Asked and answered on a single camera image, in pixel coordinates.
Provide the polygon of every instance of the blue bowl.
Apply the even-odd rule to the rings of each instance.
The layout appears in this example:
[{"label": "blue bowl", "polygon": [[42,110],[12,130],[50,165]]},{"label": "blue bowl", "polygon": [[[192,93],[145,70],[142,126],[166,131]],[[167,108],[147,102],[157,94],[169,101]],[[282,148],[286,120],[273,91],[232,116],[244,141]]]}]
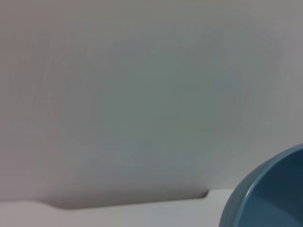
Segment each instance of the blue bowl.
[{"label": "blue bowl", "polygon": [[228,199],[219,227],[303,227],[303,144],[246,176]]}]

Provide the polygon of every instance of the white wall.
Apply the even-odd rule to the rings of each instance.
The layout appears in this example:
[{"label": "white wall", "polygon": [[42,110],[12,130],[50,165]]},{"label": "white wall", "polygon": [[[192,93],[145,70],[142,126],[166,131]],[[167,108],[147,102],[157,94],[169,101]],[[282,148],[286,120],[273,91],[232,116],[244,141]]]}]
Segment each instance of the white wall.
[{"label": "white wall", "polygon": [[233,188],[303,137],[300,0],[2,0],[0,199]]}]

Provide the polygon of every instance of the white shelf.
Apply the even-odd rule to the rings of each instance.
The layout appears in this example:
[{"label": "white shelf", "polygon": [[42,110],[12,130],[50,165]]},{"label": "white shelf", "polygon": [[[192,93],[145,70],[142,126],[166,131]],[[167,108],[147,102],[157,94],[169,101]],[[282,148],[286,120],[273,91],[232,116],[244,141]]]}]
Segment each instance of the white shelf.
[{"label": "white shelf", "polygon": [[37,202],[0,204],[3,227],[217,227],[232,190],[212,190],[204,199],[83,210]]}]

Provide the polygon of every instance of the white surface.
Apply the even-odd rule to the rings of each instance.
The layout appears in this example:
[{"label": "white surface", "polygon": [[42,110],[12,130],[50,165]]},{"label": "white surface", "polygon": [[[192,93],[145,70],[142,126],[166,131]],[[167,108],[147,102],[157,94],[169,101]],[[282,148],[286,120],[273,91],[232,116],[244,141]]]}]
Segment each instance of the white surface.
[{"label": "white surface", "polygon": [[302,143],[301,0],[1,0],[0,200],[234,188]]},{"label": "white surface", "polygon": [[3,227],[218,227],[232,190],[205,199],[66,211],[39,203],[0,204]]}]

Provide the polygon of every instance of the bowl rim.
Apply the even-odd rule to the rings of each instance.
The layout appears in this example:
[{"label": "bowl rim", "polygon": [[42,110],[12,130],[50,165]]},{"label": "bowl rim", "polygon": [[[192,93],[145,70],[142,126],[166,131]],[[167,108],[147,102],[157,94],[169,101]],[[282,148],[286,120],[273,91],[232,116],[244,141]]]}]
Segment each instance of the bowl rim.
[{"label": "bowl rim", "polygon": [[258,182],[264,177],[264,175],[273,167],[275,166],[278,162],[282,161],[285,157],[300,151],[303,149],[303,143],[302,144],[298,144],[294,147],[291,147],[285,151],[282,151],[281,153],[279,153],[278,155],[272,157],[270,160],[268,160],[268,163],[265,165],[265,167],[260,171],[260,173],[257,175],[257,177],[253,180],[253,182],[250,185],[250,188],[248,189],[248,191],[246,192],[245,196],[243,197],[243,199],[240,202],[240,206],[238,208],[238,211],[236,213],[235,216],[235,220],[233,222],[233,226],[237,227],[240,221],[240,218],[242,216],[244,207],[246,205],[246,202],[248,200],[248,198],[250,197],[251,193],[254,191],[254,188],[256,187],[256,185],[258,184]]}]

